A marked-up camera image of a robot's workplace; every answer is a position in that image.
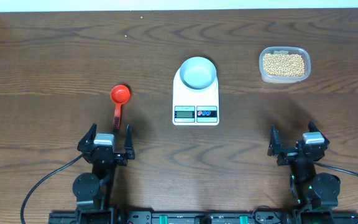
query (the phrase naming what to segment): wooden table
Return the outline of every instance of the wooden table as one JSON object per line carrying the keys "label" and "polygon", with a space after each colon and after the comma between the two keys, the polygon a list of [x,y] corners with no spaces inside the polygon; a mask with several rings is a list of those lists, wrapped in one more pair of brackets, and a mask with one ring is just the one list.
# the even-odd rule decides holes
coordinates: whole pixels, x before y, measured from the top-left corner
{"label": "wooden table", "polygon": [[[311,56],[304,82],[262,81],[270,46]],[[192,56],[218,68],[221,122],[172,124],[172,81]],[[74,159],[93,122],[110,133],[109,92],[127,83],[137,157],[117,170],[112,201],[154,210],[290,207],[289,167],[267,156],[275,124],[287,146],[309,120],[331,140],[321,161],[358,172],[358,9],[0,13],[0,223],[19,223],[22,201],[44,175]],[[117,146],[124,144],[124,128]],[[27,223],[74,210],[81,160],[30,198]],[[358,212],[358,178],[341,178],[338,210]]]}

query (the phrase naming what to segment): red measuring spoon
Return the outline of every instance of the red measuring spoon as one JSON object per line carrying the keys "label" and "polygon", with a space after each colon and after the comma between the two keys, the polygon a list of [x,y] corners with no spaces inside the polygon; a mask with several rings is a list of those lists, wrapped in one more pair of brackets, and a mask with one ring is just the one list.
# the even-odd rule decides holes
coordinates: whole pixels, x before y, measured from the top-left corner
{"label": "red measuring spoon", "polygon": [[131,98],[131,92],[128,87],[124,85],[117,85],[111,90],[110,98],[116,104],[113,129],[118,131],[119,124],[121,123],[121,106],[128,103]]}

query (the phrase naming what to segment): plastic container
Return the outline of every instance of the plastic container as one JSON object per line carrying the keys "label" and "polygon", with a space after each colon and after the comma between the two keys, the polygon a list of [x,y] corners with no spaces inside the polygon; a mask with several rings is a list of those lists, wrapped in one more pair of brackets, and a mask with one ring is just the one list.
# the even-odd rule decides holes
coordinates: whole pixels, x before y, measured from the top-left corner
{"label": "plastic container", "polygon": [[[284,76],[277,76],[277,75],[269,75],[264,70],[264,55],[265,54],[274,54],[275,51],[286,51],[288,54],[298,54],[301,55],[303,62],[305,63],[305,74],[300,77],[284,77]],[[268,47],[262,51],[259,56],[259,70],[262,76],[262,80],[268,83],[296,83],[307,79],[310,75],[311,71],[311,63],[310,63],[310,56],[302,48],[299,47]]]}

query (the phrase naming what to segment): white backdrop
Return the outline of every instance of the white backdrop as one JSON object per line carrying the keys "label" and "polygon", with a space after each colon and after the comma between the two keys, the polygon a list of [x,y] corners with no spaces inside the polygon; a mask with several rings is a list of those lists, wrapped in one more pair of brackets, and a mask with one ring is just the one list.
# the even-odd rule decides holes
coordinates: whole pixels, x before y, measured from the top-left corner
{"label": "white backdrop", "polygon": [[358,7],[358,0],[0,0],[0,12]]}

